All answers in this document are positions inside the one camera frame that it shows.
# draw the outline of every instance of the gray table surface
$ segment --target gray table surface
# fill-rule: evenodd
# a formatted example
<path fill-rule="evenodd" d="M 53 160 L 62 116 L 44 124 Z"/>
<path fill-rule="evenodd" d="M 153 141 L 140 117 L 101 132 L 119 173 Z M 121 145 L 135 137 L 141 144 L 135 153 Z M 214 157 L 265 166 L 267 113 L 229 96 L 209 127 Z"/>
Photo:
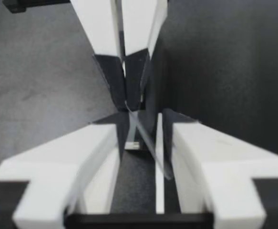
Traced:
<path fill-rule="evenodd" d="M 0 161 L 115 112 L 92 54 L 71 4 L 0 1 Z"/>

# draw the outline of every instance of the gray fabric surface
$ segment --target gray fabric surface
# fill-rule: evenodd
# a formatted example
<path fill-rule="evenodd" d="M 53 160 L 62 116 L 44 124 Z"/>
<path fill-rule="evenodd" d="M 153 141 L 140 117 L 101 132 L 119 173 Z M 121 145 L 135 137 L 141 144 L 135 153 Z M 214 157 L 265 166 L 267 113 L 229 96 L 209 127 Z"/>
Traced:
<path fill-rule="evenodd" d="M 155 163 L 148 151 L 123 153 L 111 213 L 155 213 Z"/>
<path fill-rule="evenodd" d="M 0 1 L 0 161 L 115 112 L 71 4 Z"/>

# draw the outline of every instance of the dark background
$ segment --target dark background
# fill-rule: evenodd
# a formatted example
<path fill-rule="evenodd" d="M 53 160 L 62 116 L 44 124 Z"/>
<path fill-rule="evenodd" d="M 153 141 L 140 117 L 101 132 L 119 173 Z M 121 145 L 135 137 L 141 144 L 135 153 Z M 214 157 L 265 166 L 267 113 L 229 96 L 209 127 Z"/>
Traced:
<path fill-rule="evenodd" d="M 171 0 L 167 107 L 278 153 L 278 0 Z M 115 112 L 71 4 L 0 1 L 0 161 Z"/>

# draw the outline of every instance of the black plastic part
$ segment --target black plastic part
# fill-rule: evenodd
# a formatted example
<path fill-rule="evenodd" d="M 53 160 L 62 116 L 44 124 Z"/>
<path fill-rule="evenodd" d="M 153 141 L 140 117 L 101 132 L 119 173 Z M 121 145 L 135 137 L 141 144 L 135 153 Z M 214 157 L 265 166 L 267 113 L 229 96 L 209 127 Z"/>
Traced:
<path fill-rule="evenodd" d="M 127 111 L 125 101 L 125 77 L 119 57 L 94 55 L 102 76 L 110 90 L 111 98 L 119 111 Z"/>
<path fill-rule="evenodd" d="M 212 229 L 212 214 L 71 215 L 66 229 Z"/>
<path fill-rule="evenodd" d="M 173 144 L 173 124 L 174 123 L 193 123 L 197 120 L 184 114 L 177 113 L 171 109 L 164 109 L 162 112 L 163 144 L 165 156 L 171 161 Z"/>
<path fill-rule="evenodd" d="M 0 229 L 15 229 L 12 214 L 28 182 L 0 182 Z"/>
<path fill-rule="evenodd" d="M 70 0 L 3 0 L 2 3 L 11 13 L 22 13 L 28 7 L 69 3 Z"/>
<path fill-rule="evenodd" d="M 118 112 L 95 122 L 95 124 L 116 124 L 117 137 L 119 142 L 120 158 L 125 149 L 129 131 L 129 115 L 127 112 Z"/>
<path fill-rule="evenodd" d="M 263 229 L 278 229 L 278 179 L 254 179 L 267 214 Z"/>
<path fill-rule="evenodd" d="M 148 49 L 144 49 L 125 57 L 127 105 L 131 111 L 140 109 L 141 96 L 150 72 Z"/>
<path fill-rule="evenodd" d="M 164 179 L 164 208 L 165 213 L 181 214 L 176 181 L 175 179 Z"/>

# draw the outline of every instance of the white plastic part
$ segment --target white plastic part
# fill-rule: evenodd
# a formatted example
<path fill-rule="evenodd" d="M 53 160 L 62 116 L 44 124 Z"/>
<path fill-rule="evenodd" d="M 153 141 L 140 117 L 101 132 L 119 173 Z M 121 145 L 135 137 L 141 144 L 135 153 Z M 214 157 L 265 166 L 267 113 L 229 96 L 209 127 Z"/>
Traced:
<path fill-rule="evenodd" d="M 214 213 L 215 229 L 262 227 L 266 213 L 252 179 L 278 178 L 278 155 L 200 123 L 174 124 L 173 143 L 178 195 L 186 205 L 182 209 L 196 204 L 192 192 L 188 201 L 185 197 L 184 183 L 191 182 Z M 183 173 L 181 161 L 190 176 Z"/>
<path fill-rule="evenodd" d="M 162 172 L 164 166 L 164 148 L 163 148 L 163 129 L 162 129 L 162 114 L 158 114 L 157 134 L 156 134 L 156 157 L 161 166 L 155 163 L 155 179 L 156 179 L 156 213 L 164 214 L 165 199 L 164 199 L 164 175 Z"/>
<path fill-rule="evenodd" d="M 85 214 L 109 214 L 120 167 L 119 149 L 116 147 L 84 191 Z"/>
<path fill-rule="evenodd" d="M 115 125 L 89 125 L 4 160 L 0 181 L 30 182 L 12 217 L 17 227 L 64 228 L 65 209 L 68 213 L 74 211 L 77 197 L 82 196 L 102 165 L 96 178 L 106 180 L 103 185 L 98 180 L 97 187 L 102 189 L 100 194 L 109 194 L 113 185 L 108 183 L 116 179 L 117 148 Z"/>
<path fill-rule="evenodd" d="M 71 0 L 95 54 L 121 57 L 115 0 Z"/>
<path fill-rule="evenodd" d="M 167 17 L 167 0 L 122 0 L 126 56 L 148 48 L 150 57 Z"/>

